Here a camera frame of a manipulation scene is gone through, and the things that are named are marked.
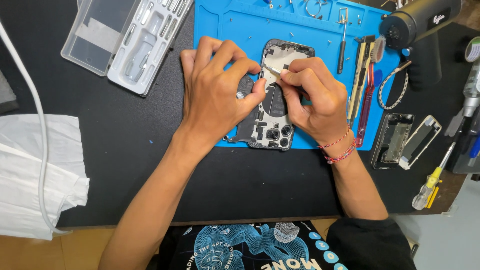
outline right hand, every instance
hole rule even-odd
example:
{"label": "right hand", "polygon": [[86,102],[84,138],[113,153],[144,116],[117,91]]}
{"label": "right hand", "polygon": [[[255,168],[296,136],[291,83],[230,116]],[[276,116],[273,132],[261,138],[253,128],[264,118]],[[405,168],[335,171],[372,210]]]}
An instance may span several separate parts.
{"label": "right hand", "polygon": [[[331,144],[347,132],[347,91],[318,58],[296,59],[289,70],[282,70],[282,87],[292,123],[308,133],[319,145]],[[302,86],[312,105],[300,103],[300,93],[293,86]]]}

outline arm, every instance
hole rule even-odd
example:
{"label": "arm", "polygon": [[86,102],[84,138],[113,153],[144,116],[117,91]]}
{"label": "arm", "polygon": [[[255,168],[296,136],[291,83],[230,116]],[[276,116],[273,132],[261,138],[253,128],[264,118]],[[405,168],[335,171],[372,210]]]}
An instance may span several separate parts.
{"label": "arm", "polygon": [[[260,72],[260,66],[231,41],[203,37],[198,50],[182,51],[180,57],[185,75],[183,120],[159,165],[123,214],[103,252],[100,270],[145,269],[197,164],[265,98],[261,79],[251,94],[236,99],[240,79],[247,72]],[[235,63],[224,71],[231,61]]]}
{"label": "arm", "polygon": [[[335,80],[320,58],[294,60],[283,70],[278,83],[284,90],[288,114],[292,122],[312,136],[319,145],[331,144],[347,132],[347,91]],[[302,106],[298,91],[303,86],[312,105]],[[329,157],[337,157],[354,140],[353,132],[339,143],[325,149]],[[336,189],[345,213],[351,218],[384,220],[388,218],[385,205],[372,178],[354,150],[346,159],[332,166]]]}

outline black t-shirt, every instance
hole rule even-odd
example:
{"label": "black t-shirt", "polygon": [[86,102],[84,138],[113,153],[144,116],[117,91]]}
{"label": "black t-shirt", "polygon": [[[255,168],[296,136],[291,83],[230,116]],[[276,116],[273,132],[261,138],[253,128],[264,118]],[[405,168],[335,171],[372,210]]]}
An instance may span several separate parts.
{"label": "black t-shirt", "polygon": [[339,219],[328,240],[310,221],[172,227],[155,259],[162,270],[415,269],[392,219]]}

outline hand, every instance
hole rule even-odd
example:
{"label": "hand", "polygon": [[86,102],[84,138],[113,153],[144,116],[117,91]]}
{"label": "hand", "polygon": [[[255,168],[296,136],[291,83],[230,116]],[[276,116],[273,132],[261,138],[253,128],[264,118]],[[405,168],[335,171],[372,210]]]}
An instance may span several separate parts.
{"label": "hand", "polygon": [[[332,76],[318,57],[294,60],[288,69],[282,70],[282,80],[277,83],[283,89],[290,120],[319,145],[343,137],[347,132],[345,85]],[[312,105],[302,106],[300,93],[292,86],[303,86]]]}
{"label": "hand", "polygon": [[[202,37],[197,50],[184,50],[180,58],[185,76],[185,97],[183,120],[177,133],[210,151],[263,101],[266,80],[255,82],[252,93],[245,98],[236,98],[240,79],[247,72],[259,73],[261,68],[231,40],[222,42]],[[231,61],[235,62],[224,71]]]}

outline blue silicone repair mat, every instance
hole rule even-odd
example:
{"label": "blue silicone repair mat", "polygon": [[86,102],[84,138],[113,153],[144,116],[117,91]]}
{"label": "blue silicone repair mat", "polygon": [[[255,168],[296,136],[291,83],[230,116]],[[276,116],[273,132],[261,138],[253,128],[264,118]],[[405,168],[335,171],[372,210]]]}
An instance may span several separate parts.
{"label": "blue silicone repair mat", "polygon": [[[349,95],[352,91],[354,73],[356,68],[356,55],[358,42],[354,37],[361,38],[367,35],[378,37],[378,26],[382,14],[387,12],[372,7],[356,4],[346,0],[328,0],[322,5],[318,16],[322,20],[309,16],[305,10],[306,2],[303,0],[272,0],[273,8],[269,8],[263,0],[196,0],[195,2],[195,30],[193,34],[194,48],[202,36],[210,36],[220,40],[233,40],[250,59],[262,60],[262,52],[267,41],[277,38],[295,42],[315,49],[315,55],[322,58],[335,79],[345,84]],[[345,60],[343,73],[336,74],[340,42],[342,41],[344,26],[336,23],[340,8],[348,8],[347,32],[345,41]],[[317,0],[310,0],[308,8],[311,13],[319,11]],[[384,58],[375,64],[374,70],[382,70],[383,79],[398,66],[400,56],[398,52],[386,49]],[[385,85],[384,98],[388,97],[393,78]],[[372,102],[368,119],[364,143],[359,150],[372,148],[378,126],[381,121],[383,109],[377,102]],[[360,112],[351,127],[355,135],[359,122]],[[237,128],[228,136],[234,136]],[[219,147],[248,147],[244,142],[229,143],[220,141]],[[292,148],[314,149],[318,145],[301,129],[296,128],[293,136]]]}

